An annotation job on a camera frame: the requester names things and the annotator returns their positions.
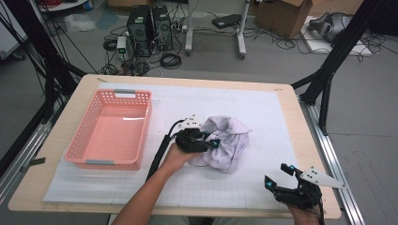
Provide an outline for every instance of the cloth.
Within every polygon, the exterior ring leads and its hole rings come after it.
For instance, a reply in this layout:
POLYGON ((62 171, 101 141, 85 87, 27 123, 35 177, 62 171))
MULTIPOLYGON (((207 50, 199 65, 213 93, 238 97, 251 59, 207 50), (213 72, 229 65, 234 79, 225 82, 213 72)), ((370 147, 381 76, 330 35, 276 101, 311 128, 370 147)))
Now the cloth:
POLYGON ((206 141, 219 139, 220 145, 217 149, 208 149, 189 163, 192 166, 210 165, 224 173, 233 173, 249 144, 251 130, 230 116, 210 116, 200 129, 210 133, 206 141))

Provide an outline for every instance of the basket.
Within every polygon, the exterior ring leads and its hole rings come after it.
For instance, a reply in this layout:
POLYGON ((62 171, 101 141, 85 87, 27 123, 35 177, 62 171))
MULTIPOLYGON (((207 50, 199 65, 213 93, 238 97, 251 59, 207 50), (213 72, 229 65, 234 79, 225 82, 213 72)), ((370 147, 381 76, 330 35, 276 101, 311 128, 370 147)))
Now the basket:
POLYGON ((151 93, 99 89, 65 154, 83 169, 140 170, 151 114, 151 93))

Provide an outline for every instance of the concrete floor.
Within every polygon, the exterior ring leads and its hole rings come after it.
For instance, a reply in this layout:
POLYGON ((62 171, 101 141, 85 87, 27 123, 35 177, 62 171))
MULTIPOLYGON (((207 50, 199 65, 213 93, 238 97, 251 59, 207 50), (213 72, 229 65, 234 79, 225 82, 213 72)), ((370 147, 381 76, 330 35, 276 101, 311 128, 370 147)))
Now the concrete floor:
MULTIPOLYGON (((104 11, 95 8, 85 12, 79 8, 58 14, 87 13, 98 21, 104 11)), ((194 21, 211 27, 209 19, 194 21)), ((104 64, 103 37, 112 29, 125 25, 119 18, 107 30, 70 34, 70 38, 84 53, 96 70, 104 64)), ((92 68, 79 53, 61 36, 72 64, 85 71, 92 68)), ((151 77, 244 81, 256 83, 294 83, 317 71, 326 55, 302 54, 297 48, 283 50, 272 37, 262 35, 257 39, 245 39, 247 56, 241 60, 237 54, 237 41, 233 36, 209 32, 195 33, 193 53, 182 57, 177 70, 160 68, 147 73, 151 77)), ((298 42, 305 51, 305 45, 298 42)), ((388 40, 384 46, 398 50, 398 43, 388 40)), ((398 160, 398 64, 397 54, 381 49, 359 62, 348 57, 337 71, 330 96, 328 132, 336 155, 342 164, 349 186, 367 224, 398 223, 398 194, 393 165, 398 160)), ((35 71, 28 60, 0 61, 0 157, 15 139, 44 101, 35 71)), ((41 214, 10 212, 8 199, 0 206, 1 224, 106 224, 107 215, 96 214, 41 214)), ((258 220, 264 224, 293 224, 290 219, 258 220)), ((327 224, 348 224, 345 216, 328 220, 327 224)))

